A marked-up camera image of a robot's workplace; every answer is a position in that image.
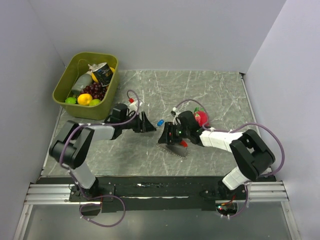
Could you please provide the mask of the key with blue tag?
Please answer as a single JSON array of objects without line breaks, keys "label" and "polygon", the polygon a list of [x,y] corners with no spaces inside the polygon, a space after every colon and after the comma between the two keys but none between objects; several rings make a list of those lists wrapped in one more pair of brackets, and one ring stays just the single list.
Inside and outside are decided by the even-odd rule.
[{"label": "key with blue tag", "polygon": [[161,120],[159,120],[158,122],[157,122],[157,124],[156,124],[156,126],[157,127],[161,127],[163,124],[164,124],[164,120],[163,119],[161,119]]}]

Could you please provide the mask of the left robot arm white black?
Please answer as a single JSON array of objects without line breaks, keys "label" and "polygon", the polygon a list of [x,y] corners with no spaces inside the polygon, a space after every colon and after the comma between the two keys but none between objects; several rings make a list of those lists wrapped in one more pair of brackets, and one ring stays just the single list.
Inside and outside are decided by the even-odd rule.
[{"label": "left robot arm white black", "polygon": [[87,201],[93,201],[99,195],[99,181],[85,163],[91,143],[115,140],[123,130],[149,133],[156,131],[156,128],[145,112],[130,110],[126,104],[118,103],[102,123],[80,124],[68,120],[53,140],[49,155],[75,178],[81,195]]}]

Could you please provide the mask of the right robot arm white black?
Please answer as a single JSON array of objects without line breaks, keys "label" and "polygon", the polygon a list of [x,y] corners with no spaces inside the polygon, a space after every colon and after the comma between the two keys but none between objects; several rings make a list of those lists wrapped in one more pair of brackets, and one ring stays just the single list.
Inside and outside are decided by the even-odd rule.
[{"label": "right robot arm white black", "polygon": [[237,166],[221,180],[218,193],[230,199],[236,188],[258,179],[276,160],[275,155],[253,129],[245,132],[218,131],[213,127],[202,127],[191,111],[177,116],[177,123],[164,123],[159,145],[166,147],[181,143],[184,139],[194,145],[213,147],[233,154]]}]

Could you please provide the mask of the red dragon fruit toy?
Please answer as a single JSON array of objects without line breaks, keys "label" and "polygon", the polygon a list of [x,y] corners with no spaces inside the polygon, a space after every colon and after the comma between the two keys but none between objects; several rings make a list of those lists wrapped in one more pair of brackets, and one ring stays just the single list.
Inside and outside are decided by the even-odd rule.
[{"label": "red dragon fruit toy", "polygon": [[200,127],[203,125],[209,127],[209,117],[203,108],[196,107],[193,111],[193,116]]}]

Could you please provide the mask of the green lime right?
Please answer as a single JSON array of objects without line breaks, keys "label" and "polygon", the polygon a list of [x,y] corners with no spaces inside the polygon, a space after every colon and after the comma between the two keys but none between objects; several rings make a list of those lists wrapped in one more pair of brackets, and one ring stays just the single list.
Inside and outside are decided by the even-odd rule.
[{"label": "green lime right", "polygon": [[96,105],[98,105],[99,103],[101,102],[101,100],[100,99],[93,99],[93,100],[91,100],[90,102],[89,102],[89,106],[90,107],[93,107],[93,106],[96,106]]}]

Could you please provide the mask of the green lime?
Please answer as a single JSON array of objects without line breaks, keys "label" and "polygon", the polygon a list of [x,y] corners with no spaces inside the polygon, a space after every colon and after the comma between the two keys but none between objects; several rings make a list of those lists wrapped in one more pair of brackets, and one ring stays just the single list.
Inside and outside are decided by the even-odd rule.
[{"label": "green lime", "polygon": [[64,101],[66,104],[76,104],[77,103],[77,99],[75,97],[68,97],[65,99]]},{"label": "green lime", "polygon": [[90,102],[89,102],[89,106],[90,107],[93,107],[93,106],[96,106],[96,105],[98,105],[99,103],[101,102],[101,100],[100,99],[93,99],[93,100],[91,100]]}]

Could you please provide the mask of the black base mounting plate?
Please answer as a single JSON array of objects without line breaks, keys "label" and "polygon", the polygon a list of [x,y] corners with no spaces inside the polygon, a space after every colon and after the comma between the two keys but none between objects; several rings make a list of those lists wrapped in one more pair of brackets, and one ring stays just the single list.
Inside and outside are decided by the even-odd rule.
[{"label": "black base mounting plate", "polygon": [[245,200],[243,185],[229,190],[220,176],[105,176],[86,199],[73,186],[72,203],[97,203],[103,213],[117,211],[188,210],[215,211],[219,201]]}]

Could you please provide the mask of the dark red grape bunch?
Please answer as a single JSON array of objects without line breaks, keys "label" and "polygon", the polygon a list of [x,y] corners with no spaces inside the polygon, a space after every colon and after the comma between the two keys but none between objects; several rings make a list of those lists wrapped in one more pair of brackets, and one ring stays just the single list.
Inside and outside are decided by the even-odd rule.
[{"label": "dark red grape bunch", "polygon": [[100,83],[94,82],[82,89],[80,94],[90,94],[93,99],[99,99],[102,101],[106,95],[107,89],[107,86],[103,87]]}]

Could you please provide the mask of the yellow lemon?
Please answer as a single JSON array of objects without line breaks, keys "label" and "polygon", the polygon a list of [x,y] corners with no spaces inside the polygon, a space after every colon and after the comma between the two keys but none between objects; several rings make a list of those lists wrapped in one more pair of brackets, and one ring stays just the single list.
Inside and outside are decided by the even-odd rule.
[{"label": "yellow lemon", "polygon": [[82,106],[88,106],[92,100],[93,97],[89,93],[83,93],[77,97],[77,103]]}]

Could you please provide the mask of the black crumpled paper cup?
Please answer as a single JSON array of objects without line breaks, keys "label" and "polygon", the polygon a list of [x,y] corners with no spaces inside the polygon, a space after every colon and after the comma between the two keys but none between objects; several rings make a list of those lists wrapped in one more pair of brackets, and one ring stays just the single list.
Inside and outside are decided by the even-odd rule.
[{"label": "black crumpled paper cup", "polygon": [[97,79],[97,81],[103,87],[106,87],[110,84],[113,76],[113,71],[111,70],[107,62],[92,65],[89,64],[88,67],[91,73]]}]

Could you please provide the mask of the olive green plastic bin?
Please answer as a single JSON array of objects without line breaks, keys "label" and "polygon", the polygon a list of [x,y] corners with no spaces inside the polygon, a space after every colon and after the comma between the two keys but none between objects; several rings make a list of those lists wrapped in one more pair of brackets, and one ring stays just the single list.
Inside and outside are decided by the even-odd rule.
[{"label": "olive green plastic bin", "polygon": [[76,54],[56,85],[53,100],[73,117],[105,119],[119,83],[118,66],[118,59],[110,54]]}]

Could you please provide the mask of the grey plastic bottle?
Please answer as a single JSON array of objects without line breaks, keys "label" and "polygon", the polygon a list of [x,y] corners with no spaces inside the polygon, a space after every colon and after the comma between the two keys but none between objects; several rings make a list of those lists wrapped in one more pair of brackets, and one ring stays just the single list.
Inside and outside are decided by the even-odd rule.
[{"label": "grey plastic bottle", "polygon": [[74,95],[79,95],[81,90],[85,89],[93,82],[92,74],[90,71],[87,71],[85,74],[81,75],[71,88],[71,92]]}]

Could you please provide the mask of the green lime left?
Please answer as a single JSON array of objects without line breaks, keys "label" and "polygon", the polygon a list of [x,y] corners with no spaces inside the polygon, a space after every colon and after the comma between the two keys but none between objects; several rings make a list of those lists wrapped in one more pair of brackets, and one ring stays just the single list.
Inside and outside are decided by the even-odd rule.
[{"label": "green lime left", "polygon": [[77,99],[75,97],[68,97],[65,99],[64,101],[66,104],[76,104],[77,103]]}]

